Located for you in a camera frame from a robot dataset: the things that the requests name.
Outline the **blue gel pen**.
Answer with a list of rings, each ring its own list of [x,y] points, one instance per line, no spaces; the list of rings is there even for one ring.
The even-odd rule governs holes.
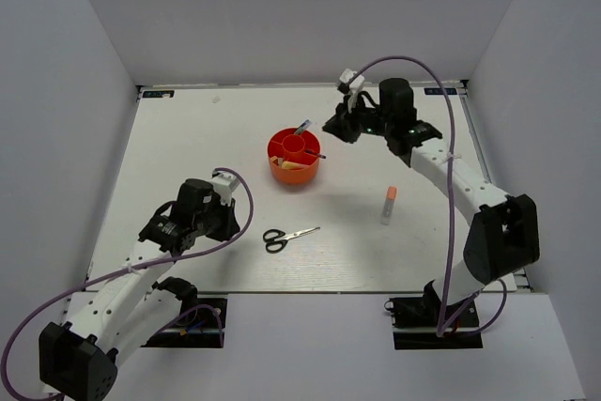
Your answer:
[[[309,127],[312,125],[312,121],[309,119],[305,119],[294,131],[295,135],[301,135],[303,134],[305,131],[307,131],[309,129]]]

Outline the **blue ballpoint pen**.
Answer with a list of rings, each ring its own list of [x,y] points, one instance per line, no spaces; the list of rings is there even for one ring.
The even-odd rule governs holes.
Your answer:
[[[308,154],[308,155],[311,155],[311,156],[314,156],[314,157],[316,157],[316,158],[318,158],[318,159],[322,159],[322,160],[325,160],[325,159],[327,159],[327,157],[326,157],[325,155],[323,155],[323,154],[321,154],[321,153],[318,153],[318,152],[315,152],[315,151],[313,151],[313,150],[311,150],[311,149],[305,149],[305,150],[304,150],[304,152],[305,152],[306,154]]]

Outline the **black handled scissors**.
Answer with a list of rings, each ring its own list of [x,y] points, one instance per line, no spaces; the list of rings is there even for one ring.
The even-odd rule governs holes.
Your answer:
[[[265,243],[265,250],[270,254],[277,254],[281,252],[292,239],[304,237],[306,235],[315,233],[318,230],[319,227],[313,227],[292,233],[286,233],[283,230],[272,228],[263,233],[262,239]]]

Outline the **yellow orange highlighter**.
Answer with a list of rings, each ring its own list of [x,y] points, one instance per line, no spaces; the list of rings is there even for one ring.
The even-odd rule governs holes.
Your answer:
[[[302,170],[302,169],[306,169],[307,165],[302,164],[302,163],[297,163],[297,162],[284,161],[284,162],[282,162],[281,167],[284,170]]]

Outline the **orange capped glue stick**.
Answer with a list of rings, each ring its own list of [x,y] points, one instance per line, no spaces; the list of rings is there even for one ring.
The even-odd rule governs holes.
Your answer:
[[[393,214],[393,207],[395,203],[397,195],[397,188],[394,186],[389,186],[386,192],[384,205],[382,208],[382,212],[380,215],[380,223],[384,225],[388,225],[391,221]]]

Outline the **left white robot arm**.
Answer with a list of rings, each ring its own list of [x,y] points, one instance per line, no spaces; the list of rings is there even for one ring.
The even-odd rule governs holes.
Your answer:
[[[206,237],[228,242],[240,231],[235,175],[214,171],[208,181],[186,179],[177,199],[160,206],[138,235],[122,266],[93,299],[64,324],[39,336],[39,376],[73,400],[102,400],[118,368],[153,335],[193,322],[198,290],[169,275],[175,260]]]

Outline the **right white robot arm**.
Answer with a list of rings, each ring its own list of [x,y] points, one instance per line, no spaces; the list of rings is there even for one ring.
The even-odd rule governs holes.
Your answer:
[[[419,119],[407,80],[379,83],[379,101],[362,88],[362,80],[340,80],[343,100],[323,130],[352,144],[364,134],[381,136],[393,155],[427,178],[451,202],[470,230],[458,263],[424,288],[425,316],[443,325],[458,304],[509,273],[540,258],[537,208],[526,194],[512,196],[487,182],[452,152],[442,133]]]

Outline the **orange round desk organizer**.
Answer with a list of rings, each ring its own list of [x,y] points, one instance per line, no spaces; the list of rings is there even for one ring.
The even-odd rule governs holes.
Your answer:
[[[280,183],[287,185],[306,185],[316,176],[321,159],[308,155],[305,149],[321,153],[320,142],[310,131],[301,135],[294,134],[295,128],[277,131],[269,140],[267,155],[272,176]],[[306,164],[302,170],[284,170],[270,162],[270,157],[280,157],[284,161]]]

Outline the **right blue corner label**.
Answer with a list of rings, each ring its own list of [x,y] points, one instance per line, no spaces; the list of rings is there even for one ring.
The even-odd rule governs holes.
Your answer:
[[[447,94],[448,96],[455,96],[457,94],[457,90],[453,87],[444,89],[439,87],[425,87],[424,93],[427,96],[442,96],[443,94]]]

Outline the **blue corner label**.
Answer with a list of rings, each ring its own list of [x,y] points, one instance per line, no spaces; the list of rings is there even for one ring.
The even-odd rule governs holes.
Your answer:
[[[457,90],[453,87],[444,89],[439,87],[425,87],[424,93],[427,96],[442,96],[443,94],[447,94],[448,96],[455,96],[457,94]]]
[[[174,96],[174,90],[147,90],[142,93],[143,99],[170,99]]]

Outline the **left blue corner label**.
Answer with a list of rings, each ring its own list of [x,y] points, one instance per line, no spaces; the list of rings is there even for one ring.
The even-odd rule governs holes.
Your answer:
[[[147,90],[142,93],[143,99],[170,99],[174,96],[174,90]]]

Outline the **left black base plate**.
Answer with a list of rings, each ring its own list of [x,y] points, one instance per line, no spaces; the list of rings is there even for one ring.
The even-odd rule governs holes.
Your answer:
[[[228,298],[199,298],[205,304],[179,322],[150,337],[146,348],[213,349],[222,348],[225,339]]]

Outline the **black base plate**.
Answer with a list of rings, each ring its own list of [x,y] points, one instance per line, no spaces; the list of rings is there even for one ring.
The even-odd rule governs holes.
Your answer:
[[[205,304],[179,322],[150,337],[146,348],[213,349],[222,348],[225,339],[228,298],[199,298]]]
[[[449,324],[441,337],[437,336],[439,311],[430,310],[421,298],[389,298],[383,307],[392,320],[395,350],[459,350],[484,347],[481,334],[471,333],[480,328],[480,318],[474,301]]]

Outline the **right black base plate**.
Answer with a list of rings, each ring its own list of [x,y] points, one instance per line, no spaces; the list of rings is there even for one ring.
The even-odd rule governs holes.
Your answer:
[[[421,298],[389,298],[383,307],[392,320],[395,350],[459,350],[484,347],[481,334],[471,333],[480,328],[480,318],[474,301],[449,324],[441,337],[437,336],[439,311],[430,310]]]

